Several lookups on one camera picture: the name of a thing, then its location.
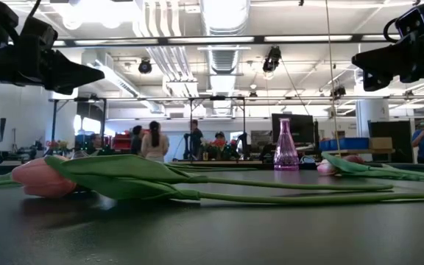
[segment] wall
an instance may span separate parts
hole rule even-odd
[[[0,151],[30,146],[41,138],[44,140],[46,121],[49,117],[49,93],[41,87],[18,87],[0,84],[0,118],[6,118]]]

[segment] pink glass vase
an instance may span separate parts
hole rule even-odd
[[[279,140],[274,154],[274,170],[299,170],[299,157],[289,129],[289,119],[280,119]]]

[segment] white ceiling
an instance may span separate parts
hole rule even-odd
[[[296,35],[296,34],[327,34],[327,17],[324,7],[311,7],[306,4],[311,2],[325,3],[324,1],[305,1],[303,7],[256,7],[259,4],[279,4],[279,2],[290,1],[254,1],[252,0],[250,9],[247,34],[248,35]],[[381,4],[383,1],[359,1],[346,0],[334,1],[328,0],[329,4]],[[384,1],[386,3],[401,3],[398,1]],[[180,7],[188,5],[198,5],[198,1],[180,0]],[[406,12],[411,6],[402,7],[383,7],[383,8],[330,8],[329,20],[331,34],[345,33],[373,33],[381,34],[382,29],[387,21],[398,17]],[[20,16],[22,23],[30,11],[30,6],[13,8]],[[63,26],[61,16],[54,12],[49,4],[42,4],[36,17],[42,19],[54,26],[59,32],[60,38],[134,38],[132,25],[129,22],[122,23],[116,29],[104,28],[100,23],[86,23],[79,29],[68,30]],[[180,11],[181,31],[187,36],[203,35],[201,15],[199,13],[187,13]],[[330,85],[328,81],[332,79],[330,59],[336,63],[336,69],[333,70],[333,77],[339,75],[345,68],[354,67],[350,64],[351,57],[358,52],[377,49],[388,44],[382,43],[365,43],[358,47],[357,43],[352,44],[332,44],[331,56],[328,44],[297,44],[297,45],[281,45],[283,61],[286,67],[279,66],[275,71],[275,77],[271,80],[263,78],[262,60],[269,51],[268,45],[251,45],[251,50],[241,53],[240,69],[236,81],[237,94],[248,94],[250,85],[257,85],[259,96],[284,96],[295,95],[291,85],[291,80],[299,88],[299,93],[303,96],[319,95],[319,89],[323,89],[325,95],[329,95]],[[209,88],[208,84],[208,68],[206,67],[205,53],[197,50],[195,46],[187,46],[185,48],[189,64],[193,71],[194,77],[198,80],[198,90],[200,93],[206,92]],[[153,71],[150,74],[140,74],[138,72],[139,58],[148,57],[145,48],[114,48],[105,49],[107,53],[113,56],[116,61],[116,70],[123,73],[131,83],[135,84],[141,93],[147,96],[165,96],[161,89],[163,82],[163,74],[156,65],[153,65]],[[248,61],[253,61],[253,66],[257,69],[253,70],[248,65]],[[348,94],[353,93],[353,71],[347,71],[341,75],[339,82],[343,84]],[[393,82],[391,84],[391,92],[400,94],[406,88],[414,84],[401,84]],[[98,82],[94,85],[96,92],[105,92],[108,96],[115,96],[117,88],[109,84],[109,82]],[[118,103],[111,104],[111,107],[142,107],[138,103]]]

